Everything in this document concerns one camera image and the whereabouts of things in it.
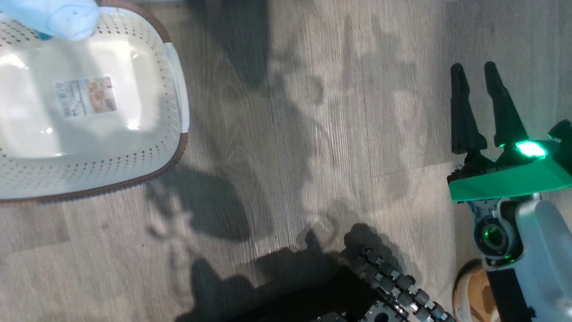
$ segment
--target basket handle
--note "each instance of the basket handle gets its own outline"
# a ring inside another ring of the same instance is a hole
[[[182,72],[181,61],[179,60],[177,50],[171,42],[165,43],[167,50],[167,58],[171,64],[174,75],[175,93],[177,96],[179,109],[181,111],[181,133],[187,133],[190,125],[189,96],[186,91],[185,76]]]

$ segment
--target green panel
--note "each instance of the green panel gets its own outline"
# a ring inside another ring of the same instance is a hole
[[[449,183],[455,202],[517,197],[568,187],[572,187],[572,176],[552,158]]]

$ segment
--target wooden floor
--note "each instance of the wooden floor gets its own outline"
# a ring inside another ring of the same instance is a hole
[[[475,257],[446,182],[450,66],[465,66],[490,140],[488,60],[531,136],[572,117],[567,0],[146,7],[182,59],[187,152],[142,186],[0,209],[0,321],[224,320],[323,282],[344,242],[388,248],[450,309]],[[571,191],[547,198],[572,225]]]

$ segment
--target basket rim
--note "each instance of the basket rim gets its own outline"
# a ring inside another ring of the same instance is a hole
[[[96,3],[100,7],[115,7],[118,9],[129,10],[133,13],[138,14],[143,19],[147,20],[147,22],[149,22],[152,27],[155,28],[163,43],[171,42],[171,38],[167,30],[165,29],[165,26],[163,26],[163,24],[154,15],[152,15],[147,10],[143,9],[141,6],[136,5],[135,3],[128,0],[96,0]],[[171,159],[167,163],[165,163],[165,165],[163,165],[160,169],[151,172],[150,174],[138,176],[136,178],[122,182],[108,184],[106,186],[75,191],[72,193],[45,195],[38,197],[15,198],[15,199],[0,198],[0,206],[31,206],[31,205],[45,205],[50,203],[62,203],[67,201],[95,197],[98,195],[104,195],[115,191],[123,190],[126,188],[134,187],[136,185],[145,183],[149,180],[156,179],[159,176],[165,174],[167,171],[171,170],[181,160],[183,154],[185,153],[186,144],[188,140],[189,140],[188,133],[181,133],[177,149],[175,150],[175,153],[173,154]]]

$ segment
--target shoe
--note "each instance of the shoe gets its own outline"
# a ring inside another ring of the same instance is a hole
[[[480,260],[470,261],[459,271],[453,290],[453,314],[457,322],[501,322]]]

